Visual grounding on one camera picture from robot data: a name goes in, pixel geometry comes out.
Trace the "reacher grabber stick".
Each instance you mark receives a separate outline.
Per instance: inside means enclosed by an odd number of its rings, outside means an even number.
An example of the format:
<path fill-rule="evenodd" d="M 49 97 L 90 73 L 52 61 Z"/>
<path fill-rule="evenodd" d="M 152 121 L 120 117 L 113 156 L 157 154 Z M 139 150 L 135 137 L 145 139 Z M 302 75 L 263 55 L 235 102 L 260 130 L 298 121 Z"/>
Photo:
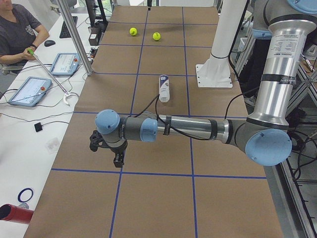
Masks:
<path fill-rule="evenodd" d="M 39 60 L 38 56 L 35 55 L 33 50 L 31 48 L 27 49 L 28 53 L 35 58 L 35 60 L 43 67 L 43 69 L 48 73 L 48 75 L 54 80 L 54 82 L 58 85 L 58 87 L 64 92 L 63 96 L 63 102 L 67 105 L 70 106 L 68 103 L 67 99 L 71 96 L 77 96 L 79 98 L 79 95 L 75 92 L 68 92 L 63 85 L 55 78 L 54 75 L 46 68 L 46 66 Z"/>

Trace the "aluminium frame post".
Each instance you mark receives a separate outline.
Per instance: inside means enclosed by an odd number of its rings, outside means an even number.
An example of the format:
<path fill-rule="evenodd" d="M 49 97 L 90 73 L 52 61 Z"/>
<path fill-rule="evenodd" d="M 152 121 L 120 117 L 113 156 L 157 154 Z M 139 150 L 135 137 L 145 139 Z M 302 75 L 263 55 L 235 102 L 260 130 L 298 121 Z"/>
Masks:
<path fill-rule="evenodd" d="M 85 48 L 84 48 L 84 45 L 81 41 L 81 38 L 80 38 L 80 35 L 78 33 L 78 30 L 77 30 L 77 27 L 74 23 L 74 20 L 72 18 L 72 15 L 70 13 L 70 9 L 68 7 L 68 4 L 67 4 L 67 1 L 65 0 L 57 0 L 56 1 L 58 6 L 59 6 L 59 9 L 60 9 L 60 12 L 61 12 L 61 15 L 64 19 L 64 22 L 70 32 L 70 36 L 72 38 L 72 41 L 73 41 L 73 44 L 77 50 L 77 53 L 81 59 L 81 62 L 84 66 L 84 69 L 86 71 L 86 74 L 88 76 L 90 76 L 93 72 L 92 70 L 92 66 L 88 60 L 88 57 L 87 57 L 87 54 L 86 54 L 86 51 L 85 51 Z"/>

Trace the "teach pendant tablet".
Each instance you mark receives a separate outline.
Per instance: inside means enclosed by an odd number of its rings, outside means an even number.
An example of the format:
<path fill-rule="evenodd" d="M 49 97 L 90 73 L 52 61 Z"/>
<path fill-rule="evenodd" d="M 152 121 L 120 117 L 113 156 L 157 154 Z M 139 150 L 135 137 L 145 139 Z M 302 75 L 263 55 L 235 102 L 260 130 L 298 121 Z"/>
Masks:
<path fill-rule="evenodd" d="M 50 72 L 54 76 L 72 76 L 80 64 L 77 53 L 58 53 L 51 65 Z"/>
<path fill-rule="evenodd" d="M 40 77 L 28 77 L 8 103 L 15 106 L 34 107 L 50 89 L 52 80 Z"/>

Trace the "blue tape roll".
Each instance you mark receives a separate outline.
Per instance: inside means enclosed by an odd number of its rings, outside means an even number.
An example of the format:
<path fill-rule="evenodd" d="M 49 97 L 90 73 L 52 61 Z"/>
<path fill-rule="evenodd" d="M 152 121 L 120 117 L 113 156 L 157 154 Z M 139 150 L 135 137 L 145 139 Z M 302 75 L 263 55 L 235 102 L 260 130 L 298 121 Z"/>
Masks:
<path fill-rule="evenodd" d="M 32 188 L 27 187 L 22 189 L 17 196 L 17 200 L 20 203 L 27 203 L 28 201 L 30 201 L 32 199 L 34 195 L 34 191 Z"/>

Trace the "far teach pendant tablet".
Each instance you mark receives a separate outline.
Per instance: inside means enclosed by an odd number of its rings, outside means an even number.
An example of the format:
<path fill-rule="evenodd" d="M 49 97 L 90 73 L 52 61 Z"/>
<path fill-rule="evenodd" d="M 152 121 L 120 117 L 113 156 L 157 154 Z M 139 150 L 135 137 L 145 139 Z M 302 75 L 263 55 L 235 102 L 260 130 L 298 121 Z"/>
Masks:
<path fill-rule="evenodd" d="M 80 64 L 77 53 L 58 53 L 51 65 L 50 72 L 54 76 L 72 76 Z"/>

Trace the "clear plastic piece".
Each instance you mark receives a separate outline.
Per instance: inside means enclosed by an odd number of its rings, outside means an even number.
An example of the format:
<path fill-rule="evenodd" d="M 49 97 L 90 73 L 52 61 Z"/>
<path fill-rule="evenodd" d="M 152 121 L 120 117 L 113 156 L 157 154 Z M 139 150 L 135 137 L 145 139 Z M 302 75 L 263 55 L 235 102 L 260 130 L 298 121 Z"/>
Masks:
<path fill-rule="evenodd" d="M 57 153 L 60 147 L 60 141 L 58 138 L 53 138 L 49 140 L 46 144 L 45 147 L 48 151 L 49 154 Z"/>

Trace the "near teach pendant tablet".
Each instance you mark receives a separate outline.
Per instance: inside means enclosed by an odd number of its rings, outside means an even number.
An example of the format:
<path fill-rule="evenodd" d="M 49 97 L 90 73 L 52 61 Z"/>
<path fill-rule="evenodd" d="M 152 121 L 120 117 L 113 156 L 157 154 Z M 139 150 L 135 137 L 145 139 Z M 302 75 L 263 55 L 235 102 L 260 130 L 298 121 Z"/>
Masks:
<path fill-rule="evenodd" d="M 8 103 L 15 106 L 34 107 L 50 89 L 52 80 L 40 77 L 28 77 Z"/>

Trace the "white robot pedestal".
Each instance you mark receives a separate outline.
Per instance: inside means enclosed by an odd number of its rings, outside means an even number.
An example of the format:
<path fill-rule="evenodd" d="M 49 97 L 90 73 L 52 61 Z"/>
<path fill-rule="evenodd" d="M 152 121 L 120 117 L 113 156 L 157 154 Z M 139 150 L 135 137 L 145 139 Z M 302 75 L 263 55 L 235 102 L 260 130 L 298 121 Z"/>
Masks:
<path fill-rule="evenodd" d="M 196 65 L 200 88 L 232 88 L 229 54 L 247 5 L 246 0 L 223 1 L 210 57 Z"/>

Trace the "black computer mouse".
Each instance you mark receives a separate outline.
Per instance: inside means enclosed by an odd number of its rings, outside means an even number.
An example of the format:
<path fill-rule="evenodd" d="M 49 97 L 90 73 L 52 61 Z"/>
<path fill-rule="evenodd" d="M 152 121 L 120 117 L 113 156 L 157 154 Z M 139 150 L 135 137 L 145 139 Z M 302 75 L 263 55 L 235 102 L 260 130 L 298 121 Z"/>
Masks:
<path fill-rule="evenodd" d="M 44 46 L 45 47 L 50 47 L 50 46 L 53 46 L 53 45 L 55 45 L 55 41 L 54 40 L 46 40 L 44 42 Z"/>

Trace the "small black box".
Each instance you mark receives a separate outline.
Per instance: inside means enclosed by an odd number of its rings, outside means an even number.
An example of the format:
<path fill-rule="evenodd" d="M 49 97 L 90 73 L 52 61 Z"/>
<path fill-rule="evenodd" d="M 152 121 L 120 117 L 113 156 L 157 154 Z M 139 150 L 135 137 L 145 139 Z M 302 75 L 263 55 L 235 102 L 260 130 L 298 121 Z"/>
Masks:
<path fill-rule="evenodd" d="M 97 46 L 100 42 L 102 31 L 99 27 L 90 28 L 89 43 L 91 46 Z"/>

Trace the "red cylinder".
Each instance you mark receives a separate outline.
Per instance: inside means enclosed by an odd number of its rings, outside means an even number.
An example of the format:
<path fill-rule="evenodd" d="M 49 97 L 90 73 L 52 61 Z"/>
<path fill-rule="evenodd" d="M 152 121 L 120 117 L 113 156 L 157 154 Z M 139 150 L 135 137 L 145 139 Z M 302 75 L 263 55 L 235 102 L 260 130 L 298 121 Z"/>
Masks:
<path fill-rule="evenodd" d="M 34 211 L 21 208 L 12 204 L 5 204 L 0 207 L 0 220 L 20 224 L 29 224 Z"/>

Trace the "seated person grey shirt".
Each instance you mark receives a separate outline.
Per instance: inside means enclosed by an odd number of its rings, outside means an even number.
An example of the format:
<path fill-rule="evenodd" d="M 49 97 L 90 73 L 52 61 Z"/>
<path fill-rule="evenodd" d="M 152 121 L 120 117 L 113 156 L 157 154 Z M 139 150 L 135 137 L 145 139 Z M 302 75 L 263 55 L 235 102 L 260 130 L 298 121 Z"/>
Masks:
<path fill-rule="evenodd" d="M 10 0 L 0 2 L 0 63 L 25 64 L 48 37 L 47 29 L 24 6 Z"/>

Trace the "clear tennis ball can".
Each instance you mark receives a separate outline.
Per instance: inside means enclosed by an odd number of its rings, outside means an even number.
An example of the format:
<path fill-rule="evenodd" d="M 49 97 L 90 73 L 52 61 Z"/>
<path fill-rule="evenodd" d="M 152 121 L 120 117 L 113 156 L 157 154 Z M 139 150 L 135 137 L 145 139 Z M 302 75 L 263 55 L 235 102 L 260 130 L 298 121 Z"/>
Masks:
<path fill-rule="evenodd" d="M 169 76 L 161 75 L 159 77 L 159 100 L 162 103 L 167 103 L 170 100 L 170 84 Z"/>

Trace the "small black square pad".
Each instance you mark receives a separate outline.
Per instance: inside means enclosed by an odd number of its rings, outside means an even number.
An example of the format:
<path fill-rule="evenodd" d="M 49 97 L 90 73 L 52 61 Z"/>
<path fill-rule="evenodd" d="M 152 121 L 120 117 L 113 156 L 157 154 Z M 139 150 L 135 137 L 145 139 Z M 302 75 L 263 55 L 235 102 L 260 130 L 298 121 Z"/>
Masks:
<path fill-rule="evenodd" d="M 36 132 L 39 132 L 39 131 L 43 130 L 43 125 L 40 122 L 38 122 L 38 123 L 34 124 L 34 128 L 35 128 Z"/>

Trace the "tennis ball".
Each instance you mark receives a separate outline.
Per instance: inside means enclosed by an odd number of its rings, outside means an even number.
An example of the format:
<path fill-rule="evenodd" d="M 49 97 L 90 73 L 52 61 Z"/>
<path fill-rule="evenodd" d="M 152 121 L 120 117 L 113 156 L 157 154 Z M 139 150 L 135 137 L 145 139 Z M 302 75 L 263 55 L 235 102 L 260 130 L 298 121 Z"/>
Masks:
<path fill-rule="evenodd" d="M 159 32 L 154 32 L 154 33 L 153 33 L 153 39 L 154 39 L 155 41 L 160 40 L 160 39 L 161 39 L 160 33 L 159 33 Z"/>
<path fill-rule="evenodd" d="M 130 34 L 131 36 L 136 36 L 136 35 L 138 34 L 137 28 L 135 28 L 135 27 L 130 28 L 130 29 L 129 29 L 129 34 Z"/>

